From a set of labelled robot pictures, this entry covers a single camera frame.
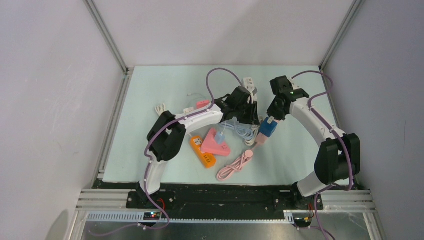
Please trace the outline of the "blue cube socket adapter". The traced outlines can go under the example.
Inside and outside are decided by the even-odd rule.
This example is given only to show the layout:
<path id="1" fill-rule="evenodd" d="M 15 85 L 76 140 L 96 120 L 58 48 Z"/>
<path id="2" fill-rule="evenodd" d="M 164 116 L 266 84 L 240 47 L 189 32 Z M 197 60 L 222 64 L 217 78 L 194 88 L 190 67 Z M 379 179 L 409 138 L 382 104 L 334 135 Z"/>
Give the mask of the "blue cube socket adapter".
<path id="1" fill-rule="evenodd" d="M 261 123 L 259 127 L 259 133 L 266 136 L 267 138 L 270 138 L 272 134 L 275 132 L 277 126 L 278 126 L 278 122 L 274 120 L 271 123 L 264 121 Z"/>

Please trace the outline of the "pink square plug adapter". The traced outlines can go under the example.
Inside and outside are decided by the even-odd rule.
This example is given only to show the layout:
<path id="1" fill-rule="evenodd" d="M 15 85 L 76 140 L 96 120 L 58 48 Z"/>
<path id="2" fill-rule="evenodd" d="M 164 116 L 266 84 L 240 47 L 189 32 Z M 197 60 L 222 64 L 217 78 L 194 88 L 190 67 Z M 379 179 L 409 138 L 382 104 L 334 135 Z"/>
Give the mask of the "pink square plug adapter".
<path id="1" fill-rule="evenodd" d="M 204 108 L 207 104 L 209 104 L 210 103 L 210 101 L 209 100 L 200 100 L 200 101 L 198 101 L 196 104 L 195 104 L 195 108 L 196 109 L 201 109 L 201 108 Z"/>

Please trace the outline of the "pink triangular power strip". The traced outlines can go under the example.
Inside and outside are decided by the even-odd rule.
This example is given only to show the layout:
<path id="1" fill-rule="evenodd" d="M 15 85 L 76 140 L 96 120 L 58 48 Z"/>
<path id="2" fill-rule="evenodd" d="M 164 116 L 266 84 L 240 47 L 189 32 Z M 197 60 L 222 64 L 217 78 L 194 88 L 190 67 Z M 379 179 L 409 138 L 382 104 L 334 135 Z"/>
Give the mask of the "pink triangular power strip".
<path id="1" fill-rule="evenodd" d="M 206 134 L 205 139 L 203 140 L 203 143 L 201 144 L 200 150 L 203 153 L 228 157 L 231 153 L 230 147 L 224 140 L 222 140 L 220 143 L 217 143 L 215 140 L 216 135 L 216 129 L 213 127 L 210 128 Z"/>

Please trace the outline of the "pink power strip with cable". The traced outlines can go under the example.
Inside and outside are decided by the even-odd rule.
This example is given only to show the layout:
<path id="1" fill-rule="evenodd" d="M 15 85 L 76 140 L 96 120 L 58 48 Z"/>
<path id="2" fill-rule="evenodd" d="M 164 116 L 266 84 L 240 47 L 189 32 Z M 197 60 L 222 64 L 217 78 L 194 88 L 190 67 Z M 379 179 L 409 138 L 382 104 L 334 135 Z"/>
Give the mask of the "pink power strip with cable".
<path id="1" fill-rule="evenodd" d="M 252 145 L 252 148 L 245 150 L 234 162 L 220 169 L 215 178 L 218 181 L 223 182 L 228 180 L 233 174 L 240 172 L 244 166 L 253 159 L 255 149 L 262 146 L 268 139 L 268 136 L 263 133 L 259 133 Z"/>

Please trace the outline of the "white square plug adapter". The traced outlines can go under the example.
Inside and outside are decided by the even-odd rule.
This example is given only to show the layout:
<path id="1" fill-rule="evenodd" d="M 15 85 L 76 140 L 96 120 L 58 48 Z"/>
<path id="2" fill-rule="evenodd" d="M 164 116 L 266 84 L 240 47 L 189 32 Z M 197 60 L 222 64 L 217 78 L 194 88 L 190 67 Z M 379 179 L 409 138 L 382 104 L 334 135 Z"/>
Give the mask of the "white square plug adapter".
<path id="1" fill-rule="evenodd" d="M 273 116 L 269 116 L 269 117 L 267 118 L 267 121 L 266 121 L 266 122 L 267 122 L 268 124 L 271 124 L 271 123 L 274 121 L 274 119 L 275 119 L 275 118 L 274 118 Z"/>

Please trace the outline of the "white power strip with cable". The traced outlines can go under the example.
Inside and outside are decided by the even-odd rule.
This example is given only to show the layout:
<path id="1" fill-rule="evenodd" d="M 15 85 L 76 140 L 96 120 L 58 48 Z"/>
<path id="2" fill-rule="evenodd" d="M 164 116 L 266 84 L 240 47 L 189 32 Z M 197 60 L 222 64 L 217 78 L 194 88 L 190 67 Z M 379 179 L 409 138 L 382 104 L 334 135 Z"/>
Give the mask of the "white power strip with cable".
<path id="1" fill-rule="evenodd" d="M 247 103 L 251 104 L 251 105 L 253 103 L 257 103 L 258 90 L 255 87 L 253 79 L 251 77 L 245 77 L 243 79 L 243 86 L 244 86 L 245 89 L 247 89 L 249 91 L 249 94 L 250 94 L 250 96 L 248 97 Z M 244 144 L 248 147 L 255 145 L 256 138 L 259 134 L 260 124 L 264 121 L 264 118 L 261 115 L 258 115 L 258 120 L 259 120 L 259 123 L 252 125 L 248 129 L 247 135 L 244 138 Z"/>

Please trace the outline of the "white cube socket adapter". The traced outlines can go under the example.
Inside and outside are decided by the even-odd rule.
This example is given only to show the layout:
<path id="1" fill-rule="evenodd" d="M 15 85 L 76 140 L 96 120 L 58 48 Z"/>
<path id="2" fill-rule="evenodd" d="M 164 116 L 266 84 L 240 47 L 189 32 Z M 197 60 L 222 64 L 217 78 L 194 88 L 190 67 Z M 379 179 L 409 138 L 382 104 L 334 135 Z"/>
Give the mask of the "white cube socket adapter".
<path id="1" fill-rule="evenodd" d="M 183 113 L 184 113 L 184 114 L 188 114 L 188 113 L 193 112 L 194 110 L 195 110 L 195 108 L 194 108 L 194 107 L 188 107 L 188 108 L 185 108 L 185 109 L 183 110 Z"/>

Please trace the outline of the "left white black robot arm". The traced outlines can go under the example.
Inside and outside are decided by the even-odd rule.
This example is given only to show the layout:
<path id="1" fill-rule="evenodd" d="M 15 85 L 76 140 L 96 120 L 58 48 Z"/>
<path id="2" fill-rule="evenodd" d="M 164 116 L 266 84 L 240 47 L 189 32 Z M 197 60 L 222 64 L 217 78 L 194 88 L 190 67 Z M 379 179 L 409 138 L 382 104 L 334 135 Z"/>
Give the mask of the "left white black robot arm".
<path id="1" fill-rule="evenodd" d="M 232 119 L 245 125 L 259 125 L 256 87 L 238 86 L 231 94 L 214 99 L 211 104 L 189 113 L 163 112 L 147 135 L 144 155 L 148 165 L 139 185 L 138 201 L 145 208 L 157 204 L 161 180 L 168 161 L 175 158 L 187 134 Z"/>

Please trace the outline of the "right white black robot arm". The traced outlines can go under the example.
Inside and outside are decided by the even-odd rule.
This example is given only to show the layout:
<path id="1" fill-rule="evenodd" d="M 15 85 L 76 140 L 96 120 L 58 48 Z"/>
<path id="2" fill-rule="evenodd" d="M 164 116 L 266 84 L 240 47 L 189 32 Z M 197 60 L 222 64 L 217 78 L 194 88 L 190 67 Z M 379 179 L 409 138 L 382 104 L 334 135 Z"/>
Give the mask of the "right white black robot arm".
<path id="1" fill-rule="evenodd" d="M 311 196 L 337 186 L 341 180 L 348 180 L 345 190 L 351 190 L 354 176 L 360 172 L 359 137 L 329 123 L 313 106 L 312 97 L 287 76 L 272 79 L 270 87 L 274 99 L 266 112 L 268 117 L 277 121 L 284 121 L 287 115 L 294 117 L 319 147 L 313 172 L 294 184 L 291 204 L 303 209 Z"/>

